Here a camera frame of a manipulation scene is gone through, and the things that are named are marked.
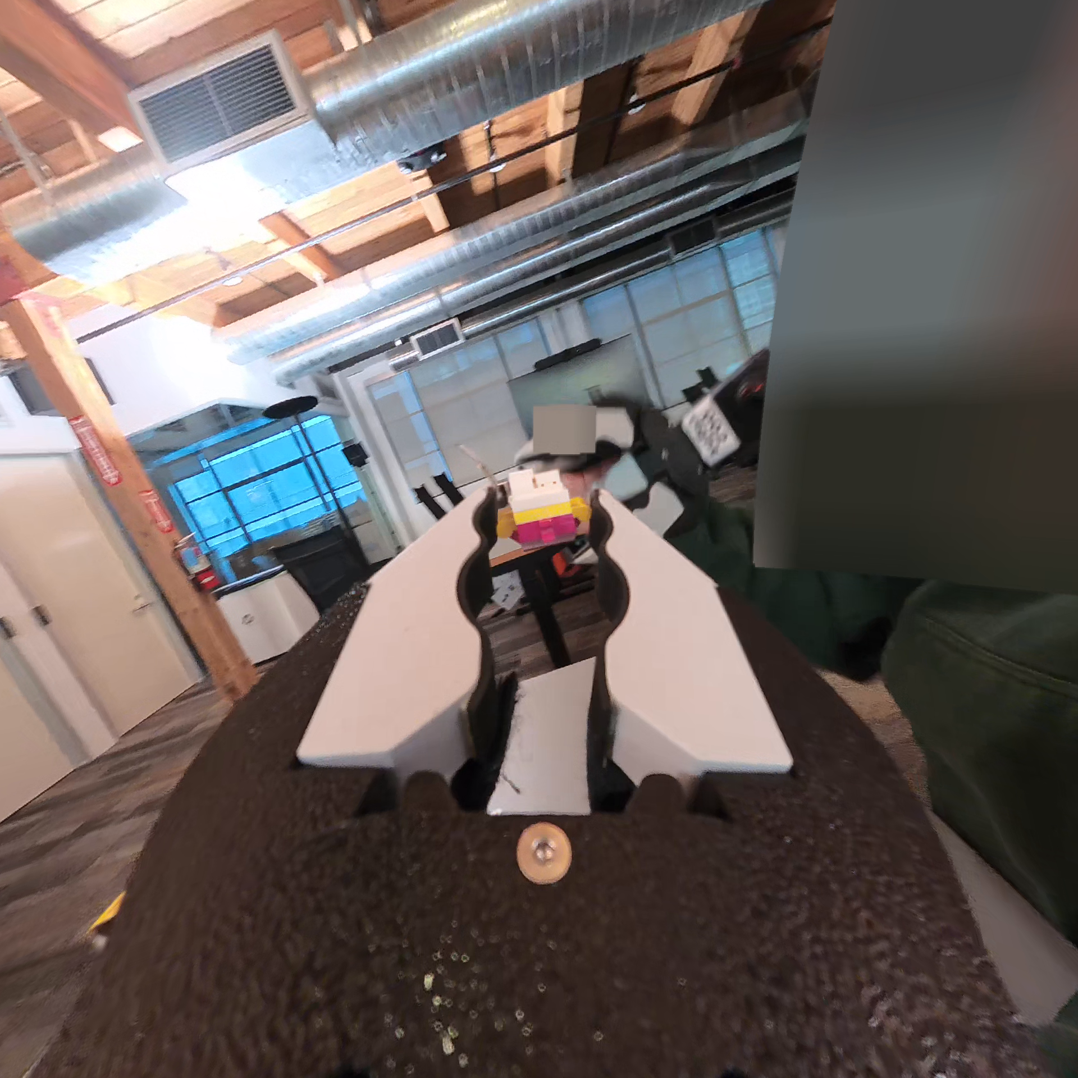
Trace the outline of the white office printer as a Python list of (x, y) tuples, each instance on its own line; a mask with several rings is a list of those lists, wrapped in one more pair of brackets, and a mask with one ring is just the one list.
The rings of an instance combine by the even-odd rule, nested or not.
[(320, 618), (309, 596), (282, 567), (217, 588), (213, 596), (255, 666), (288, 652)]

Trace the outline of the large silver air duct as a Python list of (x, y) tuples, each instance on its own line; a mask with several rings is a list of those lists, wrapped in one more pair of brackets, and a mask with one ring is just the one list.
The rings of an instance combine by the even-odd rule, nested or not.
[(58, 276), (114, 282), (759, 2), (454, 2), (301, 72), (306, 122), (167, 175), (142, 143), (2, 205)]

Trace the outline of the person's green sweatshirt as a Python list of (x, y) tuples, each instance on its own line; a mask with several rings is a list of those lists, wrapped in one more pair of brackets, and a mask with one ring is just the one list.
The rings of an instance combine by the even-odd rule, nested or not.
[(1075, 944), (1076, 596), (925, 582), (882, 673), (936, 816)]

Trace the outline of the white yellow pink lego figure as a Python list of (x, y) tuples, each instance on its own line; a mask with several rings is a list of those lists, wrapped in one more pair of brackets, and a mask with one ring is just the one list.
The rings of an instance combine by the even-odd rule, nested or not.
[(591, 506), (565, 485), (558, 469), (519, 468), (506, 476), (496, 535), (525, 549), (572, 540), (591, 519)]

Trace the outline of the black floor lamp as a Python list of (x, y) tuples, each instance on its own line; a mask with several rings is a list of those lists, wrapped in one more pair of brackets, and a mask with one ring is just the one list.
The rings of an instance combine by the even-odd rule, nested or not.
[(315, 469), (315, 474), (320, 478), (321, 486), (324, 487), (324, 494), (331, 499), (333, 509), (338, 523), (344, 533), (348, 537), (348, 541), (356, 545), (355, 533), (353, 531), (353, 526), (349, 519), (345, 513), (343, 505), (338, 498), (337, 492), (330, 480), (324, 466), (320, 462), (318, 454), (314, 447), (313, 442), (305, 429), (305, 421), (303, 416), (312, 411), (315, 411), (319, 404), (317, 396), (314, 395), (300, 395), (289, 397), (287, 399), (277, 401), (265, 407), (262, 415), (268, 421), (290, 421), (293, 436), (298, 439), (300, 446), (305, 451), (305, 456), (307, 458), (307, 464), (312, 465)]

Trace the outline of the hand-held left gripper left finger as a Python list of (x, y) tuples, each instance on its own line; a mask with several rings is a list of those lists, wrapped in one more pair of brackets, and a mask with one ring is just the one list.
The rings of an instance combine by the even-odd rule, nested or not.
[(496, 779), (513, 705), (478, 619), (494, 590), (497, 510), (496, 486), (473, 492), (374, 575), (298, 762)]

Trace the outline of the wooden support post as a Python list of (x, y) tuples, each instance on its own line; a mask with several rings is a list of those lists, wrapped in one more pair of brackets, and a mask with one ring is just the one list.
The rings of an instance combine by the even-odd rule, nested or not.
[(61, 313), (34, 292), (5, 295), (2, 321), (19, 341), (49, 401), (69, 424), (83, 456), (103, 485), (125, 533), (209, 671), (231, 703), (244, 697), (259, 673), (248, 660), (212, 595), (188, 576), (179, 555), (180, 536), (136, 451)]

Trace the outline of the white ceiling vent grille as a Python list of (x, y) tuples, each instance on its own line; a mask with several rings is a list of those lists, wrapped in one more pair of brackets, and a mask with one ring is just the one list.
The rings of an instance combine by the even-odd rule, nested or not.
[(310, 92), (276, 30), (220, 49), (127, 97), (146, 146), (167, 175), (236, 153), (314, 115)]

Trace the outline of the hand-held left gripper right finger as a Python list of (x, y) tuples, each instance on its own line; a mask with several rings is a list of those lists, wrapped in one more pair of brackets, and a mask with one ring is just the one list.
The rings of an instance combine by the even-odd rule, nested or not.
[(631, 780), (787, 775), (793, 760), (716, 583), (609, 492), (591, 543), (625, 589), (609, 614), (610, 759)]

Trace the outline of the wooden desk with black leg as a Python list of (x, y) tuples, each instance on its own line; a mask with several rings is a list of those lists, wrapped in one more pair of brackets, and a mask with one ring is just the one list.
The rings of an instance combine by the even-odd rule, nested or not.
[[(605, 640), (608, 619), (602, 613), (597, 597), (597, 569), (593, 565), (577, 564), (575, 559), (589, 550), (586, 538), (578, 537), (552, 545), (520, 547), (490, 559), (492, 580), (498, 582), (511, 573), (519, 575), (524, 605), (535, 618), (554, 668), (598, 657)], [(566, 640), (559, 623), (559, 605), (573, 600), (586, 600), (591, 618), (586, 640), (581, 646)]]

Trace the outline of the wall-mounted display screen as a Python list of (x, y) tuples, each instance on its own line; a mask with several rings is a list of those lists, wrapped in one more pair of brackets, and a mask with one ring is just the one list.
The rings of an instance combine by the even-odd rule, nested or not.
[(545, 405), (602, 404), (611, 400), (651, 403), (636, 343), (626, 335), (593, 338), (536, 363), (508, 383), (519, 419), (533, 432), (533, 409)]

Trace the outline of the long thin silver air duct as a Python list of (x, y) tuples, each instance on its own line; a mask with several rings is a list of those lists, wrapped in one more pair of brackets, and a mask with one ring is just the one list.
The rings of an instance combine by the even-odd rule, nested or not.
[(280, 385), (451, 320), (573, 262), (612, 250), (640, 229), (635, 212), (680, 215), (681, 195), (732, 194), (768, 169), (794, 168), (804, 135), (719, 148), (671, 144), (639, 154), (561, 195), (526, 199), (494, 215), (492, 227), (451, 233), (446, 247), (404, 261), (384, 260), (324, 287), (312, 301), (288, 301), (213, 335), (236, 367), (265, 360)]

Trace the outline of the red fire extinguisher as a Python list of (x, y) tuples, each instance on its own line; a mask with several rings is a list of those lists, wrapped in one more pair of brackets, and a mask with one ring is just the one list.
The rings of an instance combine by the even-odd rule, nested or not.
[(211, 594), (221, 586), (211, 559), (193, 535), (186, 535), (176, 541), (175, 554), (189, 582), (198, 592)]

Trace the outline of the beige double door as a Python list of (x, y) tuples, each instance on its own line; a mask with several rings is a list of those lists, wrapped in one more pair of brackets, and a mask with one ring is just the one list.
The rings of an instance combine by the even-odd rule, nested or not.
[(204, 674), (72, 455), (2, 456), (1, 578), (6, 818)]

